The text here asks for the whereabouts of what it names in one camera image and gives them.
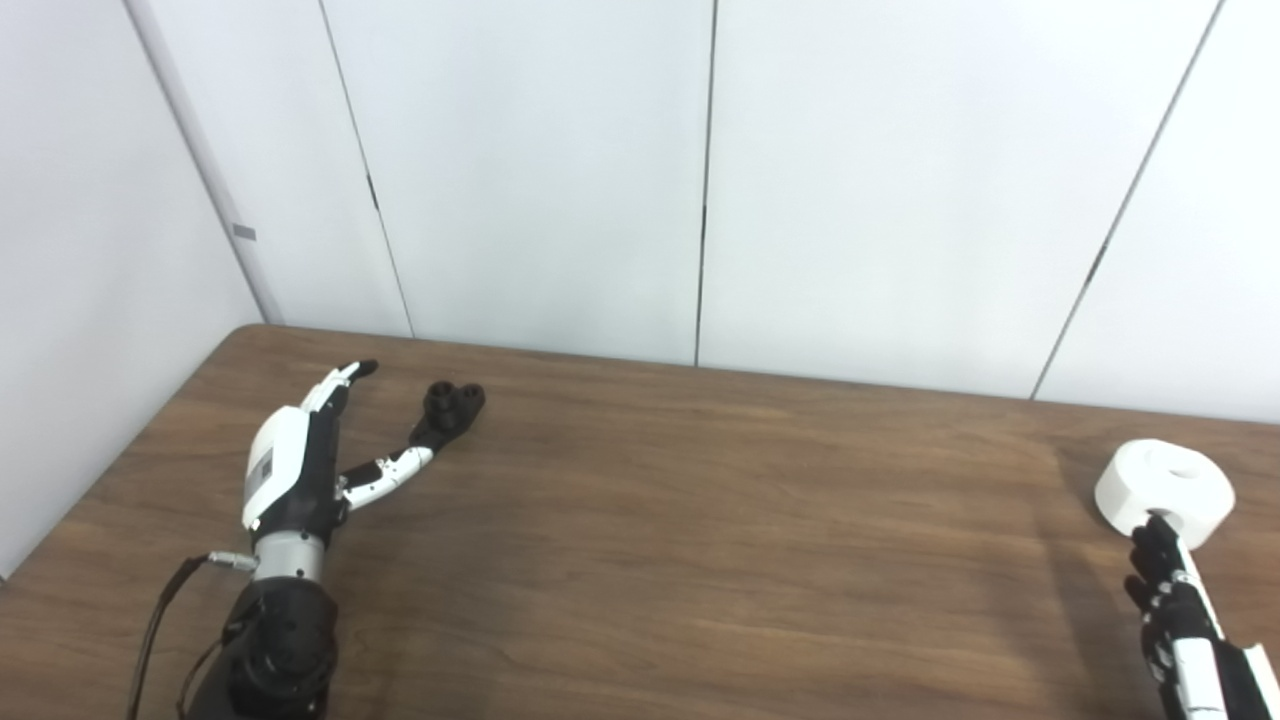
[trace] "metal cylinder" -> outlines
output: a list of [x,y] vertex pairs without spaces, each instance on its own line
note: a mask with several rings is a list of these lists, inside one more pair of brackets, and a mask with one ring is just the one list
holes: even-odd
[[257,556],[255,580],[268,578],[303,578],[320,582],[324,568],[324,543],[320,538],[296,530],[282,530],[264,536],[253,546]]

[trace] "robotic finger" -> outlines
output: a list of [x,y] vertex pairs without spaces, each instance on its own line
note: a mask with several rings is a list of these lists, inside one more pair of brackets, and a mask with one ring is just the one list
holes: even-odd
[[445,445],[471,428],[484,407],[484,388],[461,388],[440,380],[422,397],[422,419],[410,432],[408,447],[357,465],[338,477],[351,510],[385,496],[426,466]]
[[1280,688],[1262,646],[1231,644],[1190,552],[1164,516],[1133,532],[1140,646],[1170,720],[1280,720]]
[[352,383],[360,378],[372,375],[376,370],[378,360],[357,360],[342,368],[334,368],[329,370],[329,374],[323,380],[311,388],[311,392],[302,398],[298,407],[307,413],[317,413],[325,405],[334,404],[337,395],[340,398],[338,400],[340,402],[338,414],[342,414],[347,406],[347,393],[339,393],[339,389],[346,391]]

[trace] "black fingertip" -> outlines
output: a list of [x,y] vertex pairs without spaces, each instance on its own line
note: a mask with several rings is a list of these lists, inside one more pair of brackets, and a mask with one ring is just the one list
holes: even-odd
[[1162,512],[1152,511],[1151,519],[1147,520],[1147,529],[1155,541],[1169,552],[1178,547],[1178,530],[1169,524]]
[[1151,529],[1148,529],[1147,525],[1138,525],[1134,528],[1133,533],[1129,534],[1129,539],[1133,541],[1134,547],[1144,552],[1161,552],[1161,548],[1156,543],[1156,537],[1151,534]]
[[1138,632],[1138,644],[1142,646],[1142,656],[1147,662],[1160,667],[1169,667],[1165,662],[1166,653],[1160,651],[1160,644],[1165,642],[1165,632],[1156,624],[1148,623]]
[[438,380],[426,388],[422,409],[429,413],[448,413],[458,405],[457,388],[449,380]]
[[360,366],[351,375],[351,379],[367,378],[378,372],[378,360],[361,360]]
[[1146,612],[1151,609],[1151,587],[1142,582],[1138,575],[1129,575],[1124,579],[1124,592],[1129,593],[1129,600],[1138,606],[1139,611]]
[[1152,557],[1151,553],[1144,552],[1142,548],[1133,548],[1129,552],[1129,562],[1133,569],[1138,571],[1138,575],[1151,587],[1156,587],[1160,583],[1169,580],[1166,573],[1162,573],[1164,565],[1158,559]]
[[462,386],[462,397],[471,402],[484,405],[484,388],[475,383],[465,384]]

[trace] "robotic hand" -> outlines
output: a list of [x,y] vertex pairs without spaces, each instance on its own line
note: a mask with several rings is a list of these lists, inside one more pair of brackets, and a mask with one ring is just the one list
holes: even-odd
[[374,360],[337,368],[297,406],[276,410],[250,451],[241,521],[253,556],[212,552],[188,559],[160,596],[143,641],[127,717],[137,714],[147,657],[169,600],[200,564],[251,570],[218,643],[219,651],[191,708],[192,720],[320,720],[337,665],[338,606],[320,585],[333,532],[352,510],[385,496],[463,434],[484,406],[476,384],[433,384],[408,446],[344,473],[337,471],[338,418],[352,383],[378,369]]
[[1125,591],[1142,612],[1142,653],[1170,720],[1280,720],[1280,688],[1262,646],[1222,634],[1196,562],[1160,515],[1133,532],[1137,575]]

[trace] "white cylindrical object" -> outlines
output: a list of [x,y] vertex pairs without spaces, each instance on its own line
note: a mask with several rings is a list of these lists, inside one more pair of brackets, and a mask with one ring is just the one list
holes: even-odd
[[1102,516],[1120,533],[1165,515],[1188,550],[1196,550],[1235,506],[1235,489],[1212,460],[1160,439],[1132,439],[1116,450],[1093,491]]
[[1217,679],[1217,660],[1208,638],[1174,641],[1174,667],[1178,670],[1178,700],[1187,720],[1222,720],[1226,701]]

